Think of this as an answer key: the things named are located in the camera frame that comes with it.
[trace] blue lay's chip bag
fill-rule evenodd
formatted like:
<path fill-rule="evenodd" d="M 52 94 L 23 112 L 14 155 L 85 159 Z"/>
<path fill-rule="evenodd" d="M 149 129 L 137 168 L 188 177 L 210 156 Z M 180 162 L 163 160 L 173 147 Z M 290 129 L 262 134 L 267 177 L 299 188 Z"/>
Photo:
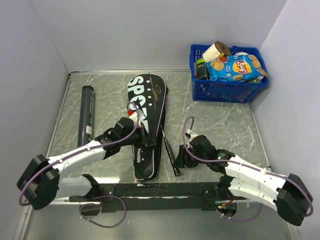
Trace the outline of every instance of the blue lay's chip bag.
<path fill-rule="evenodd" d="M 261 67 L 255 55 L 230 55 L 207 62 L 210 80 L 222 82 L 242 82 L 268 74 Z"/>

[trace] black tube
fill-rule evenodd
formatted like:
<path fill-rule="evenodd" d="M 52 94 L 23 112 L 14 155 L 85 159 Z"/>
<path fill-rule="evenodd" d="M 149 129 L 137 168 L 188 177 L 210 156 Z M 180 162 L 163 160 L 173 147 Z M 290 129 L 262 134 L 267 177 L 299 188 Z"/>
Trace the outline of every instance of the black tube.
<path fill-rule="evenodd" d="M 82 87 L 78 147 L 88 144 L 93 139 L 94 91 L 92 86 Z"/>

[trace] purple cable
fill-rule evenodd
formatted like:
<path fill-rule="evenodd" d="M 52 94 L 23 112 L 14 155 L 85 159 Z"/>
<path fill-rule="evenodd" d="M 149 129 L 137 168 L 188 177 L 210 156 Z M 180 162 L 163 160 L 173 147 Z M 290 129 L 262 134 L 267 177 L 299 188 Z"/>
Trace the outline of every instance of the purple cable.
<path fill-rule="evenodd" d="M 192 119 L 192 123 L 191 123 L 191 126 L 190 126 L 190 130 L 192 130 L 192 127 L 194 126 L 194 122 L 195 122 L 195 117 L 194 116 L 189 116 L 184 124 L 183 124 L 183 129 L 182 129 L 182 141 L 183 141 L 183 146 L 185 148 L 185 150 L 187 151 L 187 153 L 193 157 L 194 159 L 200 161 L 200 162 L 203 162 L 203 163 L 233 163 L 233 164 L 238 164 L 240 165 L 239 162 L 237 161 L 232 161 L 232 160 L 225 160 L 225 159 L 216 159 L 216 160 L 206 160 L 206 159 L 201 159 L 197 156 L 195 156 L 194 154 L 192 154 L 192 152 L 190 152 L 190 150 L 188 149 L 188 146 L 186 144 L 186 140 L 185 140 L 185 133 L 186 133 L 186 126 L 187 126 L 187 123 L 189 122 L 189 120 Z M 256 168 L 254 166 L 250 166 L 250 165 L 247 165 L 245 163 L 241 164 L 241 166 L 244 166 L 244 167 L 247 167 L 249 169 L 253 169 L 255 171 L 258 171 L 260 172 L 260 169 L 259 168 Z M 278 178 L 281 178 L 283 180 L 286 180 L 288 181 L 289 183 L 291 183 L 293 186 L 295 186 L 299 191 L 300 193 L 303 195 L 303 197 L 306 199 L 306 201 L 308 202 L 309 204 L 309 207 L 310 207 L 310 211 L 309 213 L 307 213 L 305 216 L 306 217 L 309 217 L 311 216 L 313 213 L 314 213 L 314 206 L 310 200 L 310 198 L 308 197 L 307 193 L 298 185 L 296 184 L 293 180 L 291 180 L 290 178 L 286 177 L 286 176 L 282 176 L 281 174 L 277 174 L 277 173 L 274 173 L 274 172 L 267 172 L 266 174 L 268 175 L 271 175 L 271 176 L 274 176 L 274 177 L 278 177 Z"/>
<path fill-rule="evenodd" d="M 99 204 L 94 204 L 94 203 L 87 203 L 87 204 L 85 204 L 85 205 L 82 205 L 82 206 L 79 208 L 80 217 L 81 217 L 82 219 L 84 219 L 84 220 L 87 220 L 88 222 L 90 222 L 90 223 L 92 223 L 92 224 L 94 224 L 94 225 L 97 225 L 97 226 L 99 226 L 99 227 L 101 227 L 101 228 L 105 228 L 105 229 L 111 229 L 111 228 L 114 228 L 114 227 L 119 226 L 119 225 L 125 220 L 125 217 L 126 217 L 126 215 L 127 215 L 127 206 L 126 206 L 125 202 L 124 202 L 120 197 L 118 197 L 118 196 L 113 196 L 113 195 L 97 196 L 97 197 L 92 198 L 92 200 L 95 200 L 95 199 L 103 199 L 103 198 L 118 199 L 118 200 L 123 204 L 124 213 L 123 213 L 123 216 L 122 216 L 121 220 L 120 220 L 118 223 L 116 223 L 115 225 L 112 225 L 112 226 L 106 226 L 106 225 L 99 224 L 99 223 L 97 223 L 97 222 L 95 222 L 95 221 L 92 221 L 91 219 L 83 216 L 83 215 L 81 214 L 81 209 L 82 209 L 83 207 L 85 207 L 85 206 L 97 206 L 97 207 L 99 207 L 99 206 L 100 206 Z"/>
<path fill-rule="evenodd" d="M 140 115 L 139 115 L 139 110 L 138 110 L 136 104 L 135 104 L 134 102 L 129 102 L 129 103 L 127 104 L 127 106 L 129 106 L 130 104 L 132 104 L 132 105 L 134 106 L 135 111 L 136 111 L 136 116 L 137 116 L 137 121 L 136 121 L 136 124 L 135 124 L 133 130 L 132 130 L 127 136 L 125 136 L 124 138 L 122 138 L 122 139 L 120 139 L 120 140 L 113 141 L 113 142 L 108 142 L 108 143 L 104 143 L 104 144 L 97 145 L 97 146 L 92 146 L 92 147 L 90 147 L 89 150 L 91 150 L 91 149 L 97 149 L 97 148 L 102 148 L 102 147 L 106 147 L 106 146 L 110 146 L 110 145 L 114 145 L 114 144 L 121 143 L 122 141 L 124 141 L 124 140 L 126 140 L 127 138 L 129 138 L 132 134 L 134 134 L 134 132 L 136 131 L 136 129 L 137 129 L 138 126 L 139 126 Z M 83 149 L 81 149 L 81 150 L 79 150 L 79 151 L 76 151 L 76 152 L 74 152 L 74 153 L 71 153 L 71 154 L 69 154 L 69 155 L 61 158 L 61 160 L 62 160 L 62 161 L 67 160 L 67 159 L 69 159 L 69 158 L 72 158 L 72 157 L 74 157 L 74 156 L 76 156 L 76 155 L 78 155 L 78 154 L 81 154 L 81 153 L 86 152 L 86 151 L 89 151 L 89 150 L 88 150 L 88 148 L 83 148 Z M 20 206 L 28 206 L 28 205 L 30 205 L 29 202 L 27 202 L 27 203 L 22 202 L 22 198 L 23 198 L 23 196 L 25 195 L 26 190 L 27 190 L 27 188 L 30 186 L 30 184 L 31 184 L 40 174 L 42 174 L 45 170 L 47 170 L 47 169 L 49 169 L 49 168 L 51 168 L 51 167 L 53 167 L 54 165 L 57 165 L 57 164 L 59 164 L 59 163 L 60 163 L 60 160 L 57 160 L 57 161 L 54 161 L 53 163 L 50 163 L 49 165 L 45 166 L 44 168 L 40 169 L 40 171 L 38 171 L 38 172 L 26 183 L 26 185 L 23 187 L 23 189 L 21 190 L 21 193 L 20 193 L 20 195 L 19 195 L 19 200 L 18 200 L 18 202 L 19 202 L 19 205 L 20 205 Z"/>
<path fill-rule="evenodd" d="M 231 221 L 235 221 L 235 222 L 250 222 L 250 221 L 253 221 L 257 217 L 260 216 L 260 214 L 262 213 L 262 209 L 263 209 L 263 205 L 260 204 L 260 208 L 259 208 L 259 211 L 257 212 L 257 214 L 254 215 L 253 217 L 248 218 L 248 219 L 239 219 L 239 218 L 234 218 L 234 217 L 228 217 L 228 216 L 224 215 L 222 212 L 220 212 L 218 209 L 216 211 L 220 214 L 221 217 L 223 217 L 225 219 L 228 219 L 228 220 L 231 220 Z"/>

